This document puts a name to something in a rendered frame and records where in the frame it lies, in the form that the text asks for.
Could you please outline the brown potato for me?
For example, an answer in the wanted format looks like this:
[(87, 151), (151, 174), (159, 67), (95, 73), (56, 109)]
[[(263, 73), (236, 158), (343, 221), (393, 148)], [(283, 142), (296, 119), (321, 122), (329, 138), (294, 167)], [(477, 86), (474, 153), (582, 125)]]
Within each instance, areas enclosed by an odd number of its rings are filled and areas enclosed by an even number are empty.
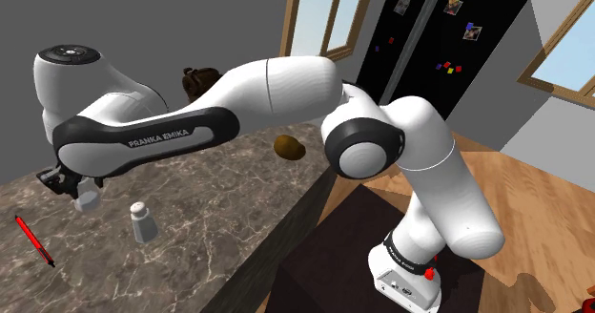
[(274, 143), (274, 150), (279, 157), (287, 160), (300, 160), (306, 155), (306, 148), (296, 138), (280, 135)]

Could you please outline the dark brown figure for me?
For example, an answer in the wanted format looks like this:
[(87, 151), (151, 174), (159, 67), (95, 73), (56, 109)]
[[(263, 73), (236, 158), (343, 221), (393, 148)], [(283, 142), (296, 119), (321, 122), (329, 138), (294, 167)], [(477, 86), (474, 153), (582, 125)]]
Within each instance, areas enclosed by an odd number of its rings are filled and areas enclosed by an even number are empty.
[(182, 87), (190, 103), (208, 92), (222, 74), (214, 68), (185, 68), (183, 70)]

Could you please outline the grey shaker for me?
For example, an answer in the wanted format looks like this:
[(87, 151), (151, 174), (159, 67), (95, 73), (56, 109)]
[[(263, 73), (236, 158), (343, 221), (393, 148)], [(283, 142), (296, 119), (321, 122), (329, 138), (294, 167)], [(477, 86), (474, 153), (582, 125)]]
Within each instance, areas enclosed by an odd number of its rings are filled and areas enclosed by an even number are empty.
[(93, 178), (84, 177), (77, 184), (77, 193), (78, 197), (73, 201), (73, 205), (77, 211), (82, 213), (89, 212), (99, 205), (100, 190)]
[(130, 212), (135, 241), (148, 243), (154, 240), (158, 235), (158, 228), (146, 204), (141, 201), (135, 202), (130, 207)]

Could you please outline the black fridge with magnets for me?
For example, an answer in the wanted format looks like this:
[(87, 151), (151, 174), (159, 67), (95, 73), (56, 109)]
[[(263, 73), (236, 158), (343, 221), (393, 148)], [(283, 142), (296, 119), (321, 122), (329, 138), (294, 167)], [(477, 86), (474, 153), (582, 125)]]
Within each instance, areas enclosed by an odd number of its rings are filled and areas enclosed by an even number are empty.
[(385, 0), (357, 83), (416, 95), (448, 117), (528, 0)]

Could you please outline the red pen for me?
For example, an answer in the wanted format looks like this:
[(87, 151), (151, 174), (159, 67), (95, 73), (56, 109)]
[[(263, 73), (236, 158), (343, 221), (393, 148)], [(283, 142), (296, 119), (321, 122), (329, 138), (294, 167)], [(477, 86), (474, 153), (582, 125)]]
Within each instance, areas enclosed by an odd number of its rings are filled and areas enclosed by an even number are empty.
[(55, 267), (55, 262), (54, 262), (53, 258), (47, 252), (47, 250), (45, 249), (43, 244), (40, 242), (40, 240), (34, 235), (34, 233), (29, 228), (29, 226), (24, 222), (24, 220), (21, 217), (19, 217), (18, 215), (15, 215), (14, 219), (17, 222), (17, 224), (19, 225), (19, 227), (23, 230), (25, 235), (28, 237), (28, 239), (31, 241), (32, 245), (35, 247), (36, 251), (40, 254), (40, 256), (42, 257), (44, 262), (51, 267)]

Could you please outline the wooden framed window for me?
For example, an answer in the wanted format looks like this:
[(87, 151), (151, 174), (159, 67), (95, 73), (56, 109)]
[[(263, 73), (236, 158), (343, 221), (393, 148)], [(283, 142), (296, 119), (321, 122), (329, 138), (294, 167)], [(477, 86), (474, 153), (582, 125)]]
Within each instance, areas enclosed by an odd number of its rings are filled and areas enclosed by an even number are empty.
[(580, 0), (517, 81), (595, 108), (595, 0)]
[(287, 0), (281, 56), (351, 55), (371, 0)]

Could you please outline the dark robot stand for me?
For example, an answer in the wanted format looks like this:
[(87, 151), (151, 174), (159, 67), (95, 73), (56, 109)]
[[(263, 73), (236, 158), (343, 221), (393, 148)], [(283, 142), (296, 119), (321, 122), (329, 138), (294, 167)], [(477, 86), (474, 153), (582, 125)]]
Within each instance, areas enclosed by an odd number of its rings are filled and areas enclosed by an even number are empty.
[(376, 290), (368, 254), (409, 199), (358, 186), (280, 263), (264, 313), (408, 313)]

